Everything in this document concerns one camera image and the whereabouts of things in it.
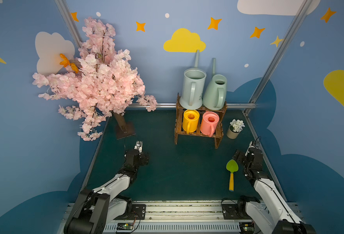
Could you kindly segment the brown wooden slatted shelf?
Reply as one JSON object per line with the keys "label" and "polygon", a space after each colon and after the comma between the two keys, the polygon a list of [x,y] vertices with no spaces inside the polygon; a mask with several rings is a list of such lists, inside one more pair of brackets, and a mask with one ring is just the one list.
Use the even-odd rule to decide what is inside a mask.
{"label": "brown wooden slatted shelf", "polygon": [[208,135],[204,135],[201,132],[201,123],[202,123],[202,118],[203,114],[205,112],[211,111],[216,113],[219,116],[219,121],[216,126],[214,134],[211,136],[211,138],[214,139],[214,144],[215,144],[215,149],[217,149],[224,137],[224,131],[223,131],[223,124],[222,121],[224,119],[224,116],[227,111],[227,102],[225,101],[225,104],[223,108],[220,110],[210,110],[206,106],[202,105],[200,108],[197,109],[197,112],[200,114],[200,119],[199,123],[197,124],[197,130],[192,132],[192,133],[187,133],[185,130],[183,130],[183,119],[184,119],[184,112],[186,111],[185,108],[181,106],[179,103],[180,100],[180,95],[177,93],[177,101],[176,101],[176,121],[175,121],[175,128],[174,128],[174,144],[178,144],[178,137],[179,135],[185,135],[185,136],[199,136],[199,137],[209,137]]}

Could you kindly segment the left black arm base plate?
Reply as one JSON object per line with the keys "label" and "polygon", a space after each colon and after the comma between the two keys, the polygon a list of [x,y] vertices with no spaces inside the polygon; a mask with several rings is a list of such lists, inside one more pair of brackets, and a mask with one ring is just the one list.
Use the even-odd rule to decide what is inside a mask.
{"label": "left black arm base plate", "polygon": [[116,217],[115,220],[144,220],[146,215],[145,204],[132,204],[126,207],[125,213]]}

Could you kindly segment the yellow watering can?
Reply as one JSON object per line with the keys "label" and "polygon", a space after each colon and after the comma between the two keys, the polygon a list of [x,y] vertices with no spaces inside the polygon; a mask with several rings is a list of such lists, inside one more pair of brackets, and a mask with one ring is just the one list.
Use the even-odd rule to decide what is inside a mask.
{"label": "yellow watering can", "polygon": [[200,114],[196,110],[186,110],[183,113],[182,128],[187,134],[193,133],[198,128]]}

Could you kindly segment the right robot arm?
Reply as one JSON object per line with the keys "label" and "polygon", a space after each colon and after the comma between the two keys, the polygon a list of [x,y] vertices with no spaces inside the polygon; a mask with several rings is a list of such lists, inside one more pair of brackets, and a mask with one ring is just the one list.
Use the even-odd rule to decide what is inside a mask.
{"label": "right robot arm", "polygon": [[266,209],[256,197],[241,196],[236,213],[251,218],[264,234],[315,234],[310,224],[304,223],[289,207],[274,181],[263,171],[263,152],[250,145],[246,152],[236,150],[233,159],[243,168],[245,178],[260,195]]}

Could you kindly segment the mint green watering can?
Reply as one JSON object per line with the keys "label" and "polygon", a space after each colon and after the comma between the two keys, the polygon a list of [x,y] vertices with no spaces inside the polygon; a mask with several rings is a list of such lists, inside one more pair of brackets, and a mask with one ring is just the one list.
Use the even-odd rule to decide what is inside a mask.
{"label": "mint green watering can", "polygon": [[216,74],[216,58],[213,58],[212,79],[203,96],[203,105],[210,110],[220,110],[226,101],[227,78]]}

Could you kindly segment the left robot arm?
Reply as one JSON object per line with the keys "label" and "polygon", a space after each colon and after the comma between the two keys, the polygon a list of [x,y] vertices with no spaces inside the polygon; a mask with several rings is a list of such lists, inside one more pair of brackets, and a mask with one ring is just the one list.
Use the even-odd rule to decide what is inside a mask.
{"label": "left robot arm", "polygon": [[129,216],[132,199],[121,196],[136,180],[138,169],[149,162],[149,154],[138,149],[125,153],[125,162],[118,173],[103,185],[83,189],[66,221],[65,234],[101,234],[106,224],[119,216]]}

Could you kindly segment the pale blue watering can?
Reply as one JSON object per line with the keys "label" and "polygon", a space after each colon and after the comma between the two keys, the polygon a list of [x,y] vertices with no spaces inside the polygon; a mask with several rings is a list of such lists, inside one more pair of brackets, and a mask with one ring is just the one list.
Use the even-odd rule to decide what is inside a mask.
{"label": "pale blue watering can", "polygon": [[207,73],[198,68],[200,51],[197,50],[194,67],[184,72],[183,91],[179,103],[188,110],[196,110],[203,105],[202,95]]}

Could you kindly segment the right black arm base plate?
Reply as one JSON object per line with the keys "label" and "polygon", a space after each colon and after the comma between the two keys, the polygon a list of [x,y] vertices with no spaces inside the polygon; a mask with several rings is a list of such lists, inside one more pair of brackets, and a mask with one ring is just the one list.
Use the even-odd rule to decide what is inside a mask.
{"label": "right black arm base plate", "polygon": [[224,220],[249,219],[237,204],[222,204],[222,212]]}

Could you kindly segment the pink watering can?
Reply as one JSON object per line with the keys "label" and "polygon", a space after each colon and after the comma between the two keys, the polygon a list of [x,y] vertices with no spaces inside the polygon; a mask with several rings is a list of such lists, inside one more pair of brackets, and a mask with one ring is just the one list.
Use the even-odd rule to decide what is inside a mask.
{"label": "pink watering can", "polygon": [[207,111],[203,114],[200,132],[208,137],[212,137],[216,131],[220,118],[215,112]]}

